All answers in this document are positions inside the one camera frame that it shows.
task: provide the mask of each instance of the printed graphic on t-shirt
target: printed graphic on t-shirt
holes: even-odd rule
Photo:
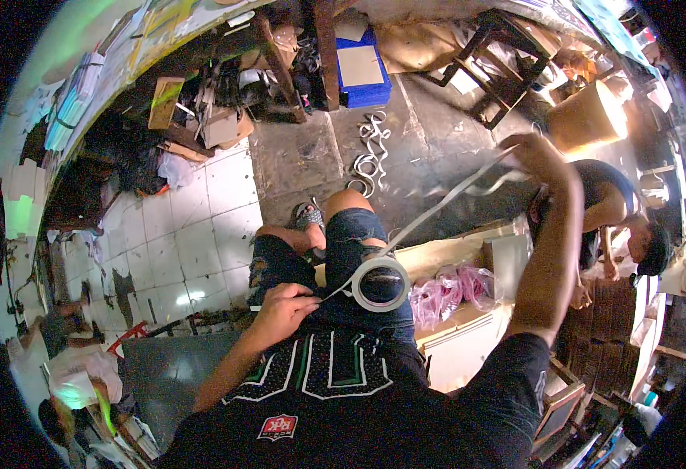
[[[298,421],[299,418],[295,415],[281,414],[275,417],[268,417],[265,419],[262,431],[260,431],[256,439],[267,438],[270,441],[277,441],[281,438],[293,438]]]
[[[323,400],[372,396],[392,384],[387,362],[376,355],[379,345],[378,338],[364,334],[310,334],[273,353],[223,398],[223,404],[234,399],[259,402],[289,386]]]

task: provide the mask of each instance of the person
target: person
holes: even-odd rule
[[[507,333],[456,399],[428,388],[407,302],[373,313],[344,294],[324,302],[313,295],[313,269],[300,253],[325,247],[335,288],[385,246],[366,199],[338,192],[326,204],[325,239],[319,225],[258,231],[251,278],[262,307],[202,385],[158,466],[522,467],[541,418],[549,348],[572,295],[583,195],[547,140],[515,135],[500,145],[516,145],[554,202]],[[376,290],[387,295],[398,279],[377,272],[369,282],[384,282]]]
[[[648,220],[644,200],[634,185],[619,170],[603,161],[577,160],[570,164],[580,174],[584,193],[585,214],[579,270],[587,270],[596,264],[600,247],[605,278],[618,280],[618,266],[611,253],[611,232],[618,228],[629,228],[627,247],[632,261],[638,264],[638,275],[660,275],[671,257],[670,236],[661,225]],[[535,218],[538,223],[543,223],[547,205],[548,195],[542,189],[531,207],[532,222]],[[587,288],[582,285],[578,272],[572,306],[580,309],[590,302]]]
[[[98,329],[95,321],[92,326],[85,323],[82,306],[90,304],[90,286],[82,283],[82,299],[73,302],[56,302],[51,312],[46,316],[37,316],[30,324],[28,332],[19,338],[19,342],[27,350],[35,334],[43,336],[48,358],[52,360],[67,347],[87,347],[104,343],[104,334]],[[73,333],[90,333],[92,337],[70,337]]]
[[[48,437],[70,453],[79,449],[83,455],[95,453],[90,446],[95,434],[88,429],[108,428],[114,435],[117,417],[133,412],[133,396],[122,399],[116,356],[99,344],[68,347],[48,362],[48,375],[51,397],[41,401],[38,418]],[[100,406],[100,421],[95,424],[85,409],[89,405]]]

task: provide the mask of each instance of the tape roll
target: tape roll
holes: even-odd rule
[[[367,272],[381,267],[393,269],[403,278],[403,288],[401,289],[400,294],[386,303],[372,302],[361,292],[361,279]],[[373,258],[364,261],[363,264],[358,266],[353,273],[353,276],[350,278],[350,286],[351,291],[353,292],[353,298],[362,308],[374,313],[384,313],[397,309],[400,305],[405,303],[405,300],[408,299],[408,292],[410,292],[410,279],[408,278],[408,272],[405,271],[405,268],[397,260],[393,258]]]

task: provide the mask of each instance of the knee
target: knee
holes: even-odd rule
[[[263,224],[259,230],[254,233],[254,236],[262,236],[265,234],[273,234],[273,232],[277,229],[278,227],[271,225],[271,224]]]
[[[325,210],[327,211],[328,207],[348,205],[351,202],[360,203],[362,201],[368,203],[360,192],[353,189],[343,189],[330,196],[327,202],[325,202]]]

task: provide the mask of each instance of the black t-shirt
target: black t-shirt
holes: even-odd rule
[[[457,399],[428,389],[421,364],[414,347],[363,334],[294,339],[182,422],[158,466],[525,465],[548,367],[541,338],[502,341]]]

